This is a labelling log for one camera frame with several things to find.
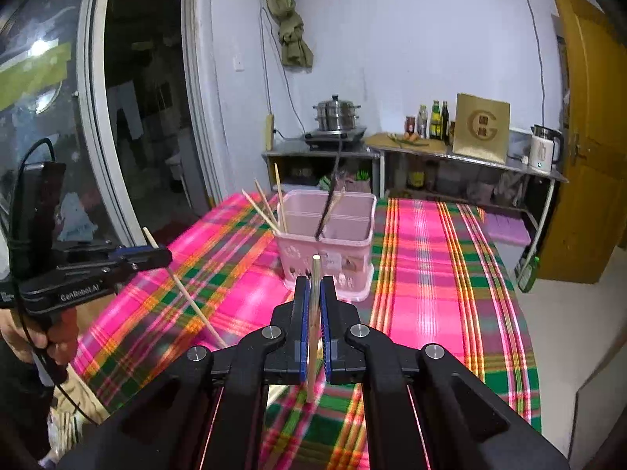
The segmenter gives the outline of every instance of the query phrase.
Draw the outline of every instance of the person's sleeve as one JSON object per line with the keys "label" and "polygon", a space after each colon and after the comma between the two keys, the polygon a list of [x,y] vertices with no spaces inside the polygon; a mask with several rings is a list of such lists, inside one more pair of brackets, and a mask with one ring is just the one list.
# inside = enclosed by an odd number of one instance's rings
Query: person's sleeve
{"label": "person's sleeve", "polygon": [[0,336],[0,411],[13,422],[24,446],[37,459],[50,449],[46,420],[53,391],[42,385],[37,367],[18,359]]}

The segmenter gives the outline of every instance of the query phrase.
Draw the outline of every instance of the kettle handle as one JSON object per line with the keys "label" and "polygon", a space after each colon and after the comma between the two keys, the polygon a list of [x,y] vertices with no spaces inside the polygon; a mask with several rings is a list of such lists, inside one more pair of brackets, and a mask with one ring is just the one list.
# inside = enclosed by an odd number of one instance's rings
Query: kettle handle
{"label": "kettle handle", "polygon": [[554,140],[555,138],[557,138],[557,140],[559,141],[559,154],[557,155],[557,159],[554,160],[551,164],[559,163],[559,161],[562,160],[562,157],[564,156],[564,135],[560,131],[552,131],[551,139]]}

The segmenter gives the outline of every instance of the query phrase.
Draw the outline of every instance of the white door frame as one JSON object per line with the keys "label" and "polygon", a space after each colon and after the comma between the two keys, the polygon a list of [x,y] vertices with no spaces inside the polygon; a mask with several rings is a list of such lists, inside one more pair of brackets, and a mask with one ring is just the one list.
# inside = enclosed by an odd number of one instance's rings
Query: white door frame
{"label": "white door frame", "polygon": [[[121,173],[109,120],[104,67],[107,3],[108,0],[82,0],[76,43],[76,95],[96,184],[112,226],[122,245],[143,246],[146,241]],[[198,0],[181,0],[187,96],[206,189],[216,202],[220,202],[233,191],[233,176],[217,91],[210,33],[211,7],[208,14],[203,11],[199,17],[198,6]],[[200,18],[208,19],[203,22],[203,28],[209,31],[208,40],[200,39],[197,34],[200,28],[197,19]],[[202,48],[202,55],[196,54],[197,48]]]}

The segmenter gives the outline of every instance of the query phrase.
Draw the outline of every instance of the label on basket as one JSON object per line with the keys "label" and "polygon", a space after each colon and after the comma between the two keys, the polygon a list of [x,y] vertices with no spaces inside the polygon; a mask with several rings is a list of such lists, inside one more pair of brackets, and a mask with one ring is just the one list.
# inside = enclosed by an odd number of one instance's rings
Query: label on basket
{"label": "label on basket", "polygon": [[363,256],[344,256],[342,260],[342,269],[351,272],[361,272],[364,270]]}
{"label": "label on basket", "polygon": [[342,270],[342,255],[339,252],[327,252],[327,269]]}

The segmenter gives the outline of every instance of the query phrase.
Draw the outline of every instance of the curtain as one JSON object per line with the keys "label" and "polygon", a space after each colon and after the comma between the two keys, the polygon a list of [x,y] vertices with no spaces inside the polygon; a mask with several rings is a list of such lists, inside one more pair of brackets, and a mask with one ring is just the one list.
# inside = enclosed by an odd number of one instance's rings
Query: curtain
{"label": "curtain", "polygon": [[279,24],[281,63],[288,67],[312,67],[314,55],[303,40],[303,20],[294,10],[294,0],[266,0]]}

